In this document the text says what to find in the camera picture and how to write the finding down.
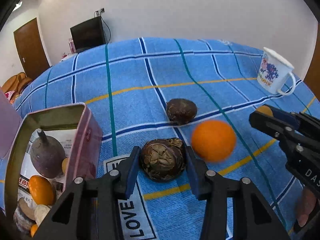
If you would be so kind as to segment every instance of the brown door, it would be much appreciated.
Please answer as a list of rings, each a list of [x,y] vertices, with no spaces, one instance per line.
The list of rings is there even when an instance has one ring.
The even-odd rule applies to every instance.
[[[315,96],[320,99],[320,24],[318,25],[318,37],[316,41],[315,52],[308,69],[304,82],[312,90]]]
[[[13,35],[26,75],[36,79],[49,68],[39,35],[37,18],[20,27]]]

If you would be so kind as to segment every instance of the white mug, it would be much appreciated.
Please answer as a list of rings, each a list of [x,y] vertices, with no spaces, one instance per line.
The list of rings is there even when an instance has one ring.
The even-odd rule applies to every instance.
[[[271,94],[291,95],[296,88],[296,79],[292,74],[294,67],[274,50],[266,47],[263,50],[264,54],[257,77],[258,83]],[[293,86],[289,92],[284,93],[281,88],[289,76],[292,78]]]

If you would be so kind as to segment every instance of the wall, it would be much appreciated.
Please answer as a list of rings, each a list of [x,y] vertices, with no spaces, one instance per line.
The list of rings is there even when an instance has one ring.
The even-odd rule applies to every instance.
[[[37,17],[40,38],[43,41],[38,19],[38,3],[24,1],[22,6],[12,12],[0,32],[0,86],[20,72],[24,72],[14,41],[13,32],[28,21]]]
[[[303,78],[317,21],[303,0],[41,0],[39,17],[52,63],[70,52],[70,27],[105,8],[112,42],[139,36],[225,39],[286,57]]]

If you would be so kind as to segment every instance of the television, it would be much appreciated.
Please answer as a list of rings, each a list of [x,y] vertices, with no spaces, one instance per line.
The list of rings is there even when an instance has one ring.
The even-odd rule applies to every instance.
[[[101,16],[73,26],[70,31],[77,53],[106,44]]]

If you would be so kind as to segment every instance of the round orange ball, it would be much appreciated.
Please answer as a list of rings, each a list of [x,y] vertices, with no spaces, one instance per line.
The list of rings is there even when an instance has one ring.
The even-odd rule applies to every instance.
[[[236,146],[233,128],[220,120],[208,120],[196,126],[191,137],[193,150],[204,160],[221,162],[228,158]]]

